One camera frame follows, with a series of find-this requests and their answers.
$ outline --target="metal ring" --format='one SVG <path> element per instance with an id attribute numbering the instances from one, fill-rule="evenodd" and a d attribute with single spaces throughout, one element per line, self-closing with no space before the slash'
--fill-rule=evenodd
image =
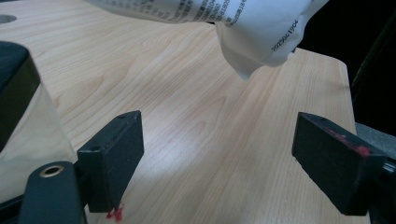
<path id="1" fill-rule="evenodd" d="M 40 172 L 40 176 L 47 178 L 60 174 L 64 170 L 62 165 L 53 165 Z"/>

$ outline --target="black clamp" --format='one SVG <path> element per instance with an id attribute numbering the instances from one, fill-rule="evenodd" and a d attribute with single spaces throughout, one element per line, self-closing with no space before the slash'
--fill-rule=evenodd
<path id="1" fill-rule="evenodd" d="M 6 223 L 87 223 L 118 210 L 144 153 L 140 111 L 117 116 L 78 150 L 78 161 L 56 161 L 31 173 L 23 196 L 0 204 Z"/>
<path id="2" fill-rule="evenodd" d="M 299 113 L 292 155 L 347 216 L 396 223 L 396 160 L 332 121 Z"/>

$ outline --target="black plastic part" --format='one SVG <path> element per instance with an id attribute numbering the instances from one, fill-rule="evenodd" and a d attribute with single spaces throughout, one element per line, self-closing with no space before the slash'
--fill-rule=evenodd
<path id="1" fill-rule="evenodd" d="M 140 111 L 120 115 L 78 150 L 78 166 L 91 177 L 91 212 L 118 209 L 144 153 Z"/>
<path id="2" fill-rule="evenodd" d="M 13 198 L 4 203 L 0 203 L 0 223 L 14 224 L 18 223 L 18 215 L 21 210 L 23 196 Z"/>
<path id="3" fill-rule="evenodd" d="M 18 223 L 86 223 L 73 163 L 52 162 L 30 174 Z"/>
<path id="4" fill-rule="evenodd" d="M 344 215 L 364 216 L 387 156 L 320 116 L 300 112 L 292 155 Z"/>
<path id="5" fill-rule="evenodd" d="M 29 51 L 0 41 L 0 152 L 7 143 L 40 84 Z"/>

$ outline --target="red residue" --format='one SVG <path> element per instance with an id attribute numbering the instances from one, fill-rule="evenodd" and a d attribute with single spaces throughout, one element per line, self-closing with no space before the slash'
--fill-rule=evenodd
<path id="1" fill-rule="evenodd" d="M 363 157 L 368 157 L 370 156 L 370 148 L 364 147 L 364 146 L 359 146 L 356 147 L 356 151 L 359 152 Z"/>
<path id="2" fill-rule="evenodd" d="M 347 140 L 347 138 L 344 135 L 336 133 L 335 131 L 331 130 L 330 128 L 326 128 L 326 131 L 328 133 L 330 133 L 332 136 L 334 136 L 338 141 L 344 143 L 349 148 L 352 148 L 354 151 L 359 153 L 362 157 L 370 156 L 370 153 L 371 153 L 370 148 L 365 147 L 365 146 L 354 146 Z"/>
<path id="3" fill-rule="evenodd" d="M 121 222 L 122 221 L 122 209 L 123 209 L 123 207 L 120 206 L 119 209 L 113 210 L 113 211 L 107 213 L 106 218 L 111 219 L 114 217 L 116 222 Z"/>

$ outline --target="wood grain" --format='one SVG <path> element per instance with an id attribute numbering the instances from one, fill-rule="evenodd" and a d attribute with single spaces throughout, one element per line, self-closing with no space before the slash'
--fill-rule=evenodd
<path id="1" fill-rule="evenodd" d="M 340 215 L 291 156 L 299 111 L 355 132 L 343 63 L 302 49 L 248 81 L 210 24 L 123 18 L 77 0 L 4 3 L 75 149 L 141 110 L 145 155 L 124 223 L 369 223 Z M 89 223 L 114 223 L 88 214 Z"/>

